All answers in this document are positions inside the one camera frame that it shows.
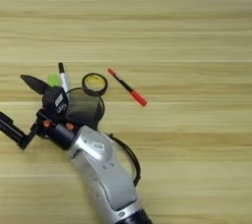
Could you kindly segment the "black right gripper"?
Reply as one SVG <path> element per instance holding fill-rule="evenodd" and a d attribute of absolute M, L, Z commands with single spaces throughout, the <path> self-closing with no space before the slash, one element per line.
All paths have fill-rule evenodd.
<path fill-rule="evenodd" d="M 43 95 L 49 88 L 46 82 L 33 76 L 21 75 L 21 79 L 40 95 Z M 37 111 L 36 120 L 28 135 L 17 128 L 11 118 L 0 112 L 0 131 L 12 139 L 21 149 L 25 149 L 35 136 L 39 136 L 42 139 L 51 140 L 63 150 L 68 150 L 75 137 L 75 133 L 67 129 L 61 117 L 49 114 L 44 109 Z"/>

